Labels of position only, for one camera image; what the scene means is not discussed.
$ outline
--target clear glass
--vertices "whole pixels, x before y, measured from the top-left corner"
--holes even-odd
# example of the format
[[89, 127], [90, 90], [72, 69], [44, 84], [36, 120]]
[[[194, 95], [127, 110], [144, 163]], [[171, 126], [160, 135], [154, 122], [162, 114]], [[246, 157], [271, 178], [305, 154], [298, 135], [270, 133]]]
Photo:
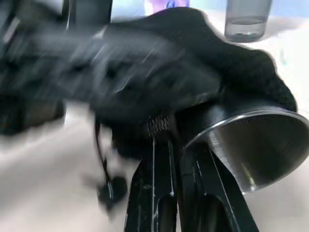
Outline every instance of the clear glass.
[[225, 37], [236, 43], [260, 39], [266, 29], [272, 0], [228, 0]]

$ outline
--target table surface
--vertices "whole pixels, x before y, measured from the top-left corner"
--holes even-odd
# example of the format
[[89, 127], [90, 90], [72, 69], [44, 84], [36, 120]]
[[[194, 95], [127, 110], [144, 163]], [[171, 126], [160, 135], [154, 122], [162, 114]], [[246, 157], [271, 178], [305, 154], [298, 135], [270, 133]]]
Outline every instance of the table surface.
[[[222, 33], [224, 12], [204, 11]], [[309, 117], [305, 59], [309, 54], [308, 41], [309, 18], [271, 16], [265, 37], [246, 44], [273, 56], [279, 75], [298, 101], [300, 114], [306, 117]], [[119, 207], [117, 215], [108, 218], [98, 205], [94, 188], [83, 181], [100, 180], [102, 176], [93, 146], [92, 123], [86, 106], [70, 105], [62, 128], [42, 127], [13, 141], [1, 138], [1, 232], [123, 231], [126, 202]], [[110, 133], [105, 131], [102, 143], [108, 155], [112, 155], [112, 174], [123, 172], [125, 167], [130, 180], [137, 163], [123, 161], [109, 152], [110, 138]], [[283, 180], [245, 196], [261, 232], [308, 231], [308, 175], [306, 160]]]

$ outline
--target black cloth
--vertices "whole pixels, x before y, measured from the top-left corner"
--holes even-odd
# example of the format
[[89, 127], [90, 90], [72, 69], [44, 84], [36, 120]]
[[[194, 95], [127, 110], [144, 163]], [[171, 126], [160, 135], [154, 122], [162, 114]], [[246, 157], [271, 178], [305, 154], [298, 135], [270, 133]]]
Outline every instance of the black cloth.
[[222, 86], [297, 110], [271, 58], [222, 41], [198, 10], [110, 24], [96, 39], [44, 35], [15, 40], [0, 94], [86, 102], [103, 121], [125, 124], [219, 98]]
[[213, 67], [220, 73], [223, 83], [236, 92], [260, 95], [297, 111], [295, 99], [278, 77], [271, 57], [261, 50], [225, 42], [199, 10], [170, 8], [115, 26], [147, 30], [163, 36], [192, 52], [205, 65]]

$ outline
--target silver funnel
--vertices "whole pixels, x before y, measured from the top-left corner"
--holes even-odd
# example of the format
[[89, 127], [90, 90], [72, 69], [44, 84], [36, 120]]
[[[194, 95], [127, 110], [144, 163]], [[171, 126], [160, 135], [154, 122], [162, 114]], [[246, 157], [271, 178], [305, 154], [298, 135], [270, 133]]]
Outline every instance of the silver funnel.
[[294, 171], [309, 154], [309, 121], [273, 102], [233, 96], [177, 114], [185, 146], [207, 142], [243, 193]]

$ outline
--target water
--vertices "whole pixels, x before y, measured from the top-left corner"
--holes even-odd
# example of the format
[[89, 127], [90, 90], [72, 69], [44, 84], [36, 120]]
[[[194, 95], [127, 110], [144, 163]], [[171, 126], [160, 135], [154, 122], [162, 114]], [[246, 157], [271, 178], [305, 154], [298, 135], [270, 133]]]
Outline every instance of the water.
[[260, 39], [266, 29], [267, 17], [244, 16], [227, 18], [225, 37], [236, 43], [249, 43]]

